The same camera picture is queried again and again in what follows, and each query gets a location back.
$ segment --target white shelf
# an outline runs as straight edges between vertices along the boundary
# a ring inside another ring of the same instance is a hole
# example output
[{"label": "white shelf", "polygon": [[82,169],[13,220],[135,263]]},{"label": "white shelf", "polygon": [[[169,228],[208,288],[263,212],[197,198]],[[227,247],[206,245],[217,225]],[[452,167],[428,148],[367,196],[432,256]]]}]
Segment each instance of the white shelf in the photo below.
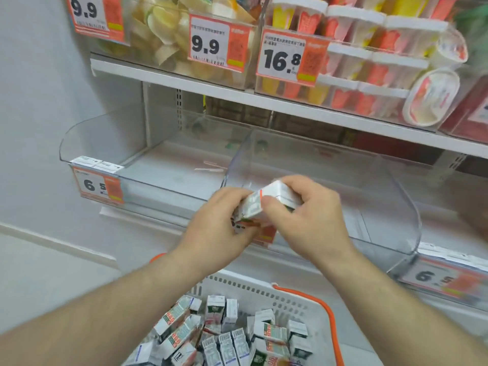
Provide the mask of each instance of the white shelf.
[{"label": "white shelf", "polygon": [[138,64],[128,63],[103,55],[92,53],[90,61],[94,74],[96,74],[96,72],[104,72],[120,75],[122,77],[137,79],[143,82],[172,87],[196,94],[208,95],[213,98],[225,99],[262,109],[274,110],[320,122],[488,159],[488,145],[450,137],[439,132],[423,131],[362,116],[355,116],[334,110],[262,96],[255,94],[252,90],[240,91],[200,81],[198,79],[191,79],[177,74],[143,67]]}]

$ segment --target price label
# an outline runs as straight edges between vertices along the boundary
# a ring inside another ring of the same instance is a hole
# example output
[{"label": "price label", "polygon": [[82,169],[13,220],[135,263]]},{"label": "price label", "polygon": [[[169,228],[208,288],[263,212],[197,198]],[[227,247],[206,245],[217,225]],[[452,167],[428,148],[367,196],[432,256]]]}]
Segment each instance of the price label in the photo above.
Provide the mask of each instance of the price label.
[{"label": "price label", "polygon": [[251,27],[190,14],[188,59],[244,72]]},{"label": "price label", "polygon": [[106,203],[107,201],[123,204],[124,194],[120,188],[120,180],[93,170],[71,167],[82,196]]},{"label": "price label", "polygon": [[120,0],[67,0],[79,34],[125,42]]},{"label": "price label", "polygon": [[265,29],[256,75],[315,86],[328,44],[320,37]]},{"label": "price label", "polygon": [[400,281],[463,299],[476,296],[479,286],[488,281],[488,274],[421,256]]}]

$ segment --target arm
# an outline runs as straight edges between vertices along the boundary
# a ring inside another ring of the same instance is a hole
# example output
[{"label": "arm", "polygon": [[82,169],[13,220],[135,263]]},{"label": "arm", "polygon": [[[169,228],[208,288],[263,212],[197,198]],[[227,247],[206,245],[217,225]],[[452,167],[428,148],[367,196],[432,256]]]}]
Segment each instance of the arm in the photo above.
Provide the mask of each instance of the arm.
[{"label": "arm", "polygon": [[290,213],[272,197],[263,208],[298,254],[335,286],[386,366],[488,364],[488,348],[394,283],[348,237],[339,195],[303,176],[282,180],[302,195]]},{"label": "arm", "polygon": [[257,228],[235,235],[230,222],[249,194],[234,188],[217,191],[172,252],[1,335],[3,364],[122,364],[181,295],[249,245]]}]

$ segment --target right hand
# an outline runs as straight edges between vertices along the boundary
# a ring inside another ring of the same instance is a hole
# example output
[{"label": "right hand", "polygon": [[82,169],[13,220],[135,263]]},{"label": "right hand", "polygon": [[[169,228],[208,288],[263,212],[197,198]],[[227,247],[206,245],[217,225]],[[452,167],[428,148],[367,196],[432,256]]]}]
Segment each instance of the right hand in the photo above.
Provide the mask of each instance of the right hand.
[{"label": "right hand", "polygon": [[316,266],[347,259],[356,252],[338,193],[305,176],[286,176],[281,181],[302,196],[303,205],[290,213],[272,196],[264,196],[261,205],[295,252]]}]

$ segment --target left hand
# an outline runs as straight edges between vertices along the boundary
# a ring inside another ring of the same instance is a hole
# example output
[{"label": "left hand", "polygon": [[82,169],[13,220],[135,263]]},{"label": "left hand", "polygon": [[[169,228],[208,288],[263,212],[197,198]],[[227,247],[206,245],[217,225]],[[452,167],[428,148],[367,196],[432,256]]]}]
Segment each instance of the left hand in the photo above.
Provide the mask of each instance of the left hand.
[{"label": "left hand", "polygon": [[242,199],[252,191],[236,187],[218,190],[193,216],[174,253],[183,254],[192,270],[203,276],[211,275],[239,257],[259,232],[259,227],[247,227],[234,232],[230,218]]}]

